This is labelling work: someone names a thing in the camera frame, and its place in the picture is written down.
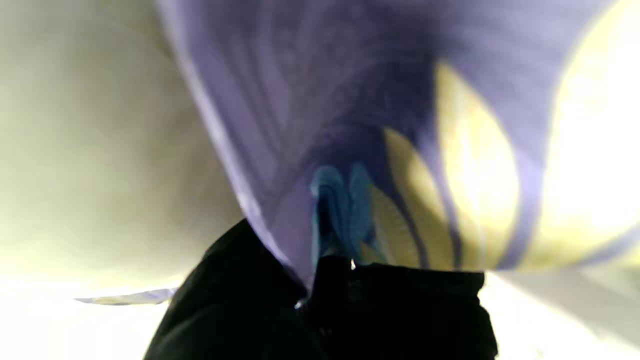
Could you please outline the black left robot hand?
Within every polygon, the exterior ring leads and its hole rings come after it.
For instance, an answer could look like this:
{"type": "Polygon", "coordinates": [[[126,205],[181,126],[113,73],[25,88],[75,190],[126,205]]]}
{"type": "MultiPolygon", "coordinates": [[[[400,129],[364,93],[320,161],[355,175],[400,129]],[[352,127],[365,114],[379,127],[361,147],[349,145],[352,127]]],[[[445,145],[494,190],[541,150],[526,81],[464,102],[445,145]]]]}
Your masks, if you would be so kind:
{"type": "Polygon", "coordinates": [[[146,360],[494,360],[480,272],[320,258],[308,292],[243,219],[173,296],[146,360]]]}

